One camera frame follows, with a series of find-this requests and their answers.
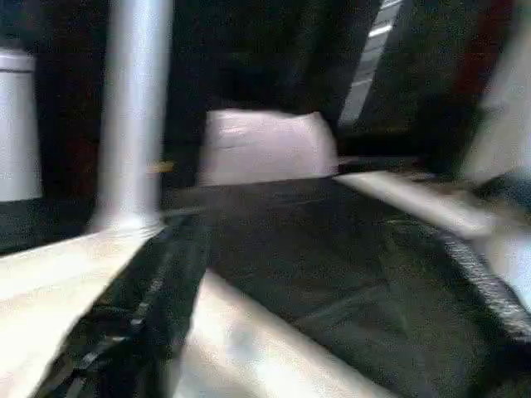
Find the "silver pole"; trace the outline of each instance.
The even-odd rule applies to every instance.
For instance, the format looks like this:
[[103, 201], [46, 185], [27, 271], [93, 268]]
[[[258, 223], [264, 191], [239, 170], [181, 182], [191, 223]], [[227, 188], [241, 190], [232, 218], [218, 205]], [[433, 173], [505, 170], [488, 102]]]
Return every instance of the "silver pole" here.
[[173, 0], [114, 0], [111, 12], [92, 227], [151, 235], [160, 228], [159, 177], [150, 168], [161, 152]]

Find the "black fabric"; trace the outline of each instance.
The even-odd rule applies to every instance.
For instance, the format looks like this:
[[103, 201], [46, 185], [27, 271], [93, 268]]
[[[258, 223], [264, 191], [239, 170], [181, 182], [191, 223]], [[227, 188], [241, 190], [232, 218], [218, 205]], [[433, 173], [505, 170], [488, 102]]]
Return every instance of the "black fabric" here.
[[382, 229], [380, 258], [437, 396], [522, 387], [531, 317], [514, 292], [465, 242], [405, 218]]
[[202, 217], [149, 240], [74, 326], [35, 397], [170, 397], [207, 260]]
[[213, 269], [368, 378], [400, 396], [525, 388], [529, 316], [466, 242], [330, 180], [216, 198]]
[[329, 180], [227, 188], [211, 267], [365, 376], [433, 396], [368, 232], [393, 210]]

